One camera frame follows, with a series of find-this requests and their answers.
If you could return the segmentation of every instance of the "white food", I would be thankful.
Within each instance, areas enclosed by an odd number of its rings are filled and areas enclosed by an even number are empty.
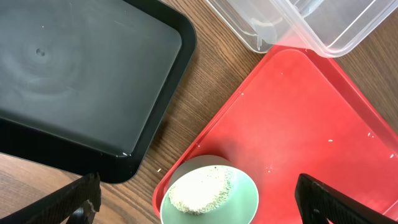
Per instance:
[[[195,170],[178,180],[169,198],[178,210],[199,215],[224,204],[232,192],[232,172],[228,167],[212,166]]]

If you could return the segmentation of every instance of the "wood grain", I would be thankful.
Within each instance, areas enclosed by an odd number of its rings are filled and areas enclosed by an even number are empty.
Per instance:
[[[197,52],[138,174],[123,184],[102,184],[103,204],[95,223],[160,223],[152,210],[155,186],[263,57],[247,50],[204,1],[165,2],[194,23]],[[353,52],[337,61],[398,131],[396,37],[398,12],[387,18]],[[76,178],[68,172],[0,155],[0,217]]]

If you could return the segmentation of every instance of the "clear plastic container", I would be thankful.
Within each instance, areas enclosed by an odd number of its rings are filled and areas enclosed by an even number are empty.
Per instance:
[[[398,6],[398,0],[206,0],[251,50],[274,44],[322,57],[350,52]]]

